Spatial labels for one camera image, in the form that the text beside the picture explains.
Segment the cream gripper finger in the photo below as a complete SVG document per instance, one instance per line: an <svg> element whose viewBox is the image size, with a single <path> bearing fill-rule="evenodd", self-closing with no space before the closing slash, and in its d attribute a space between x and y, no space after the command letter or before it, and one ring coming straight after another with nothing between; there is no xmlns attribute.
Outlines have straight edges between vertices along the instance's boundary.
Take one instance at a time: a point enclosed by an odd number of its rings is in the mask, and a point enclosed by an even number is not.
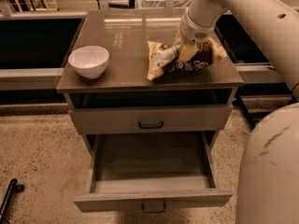
<svg viewBox="0 0 299 224"><path fill-rule="evenodd" d="M186 63L188 62L198 51L198 46L196 44L184 43L180 50L178 61Z"/></svg>
<svg viewBox="0 0 299 224"><path fill-rule="evenodd" d="M178 49L178 51L181 51L181 47L183 45L183 39L181 35L181 31L177 30L175 39L174 39L174 46Z"/></svg>

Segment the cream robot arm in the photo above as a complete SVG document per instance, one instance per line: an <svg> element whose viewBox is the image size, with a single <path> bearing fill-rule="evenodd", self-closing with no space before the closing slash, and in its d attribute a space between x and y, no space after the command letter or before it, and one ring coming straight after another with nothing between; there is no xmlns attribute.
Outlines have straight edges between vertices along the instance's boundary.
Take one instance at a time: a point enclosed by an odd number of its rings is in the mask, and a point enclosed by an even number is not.
<svg viewBox="0 0 299 224"><path fill-rule="evenodd" d="M299 15L279 0L192 0L180 31L202 43L229 10L273 66L241 72L248 84L285 84L299 94ZM250 134L239 169L236 224L299 224L299 104L264 117Z"/></svg>

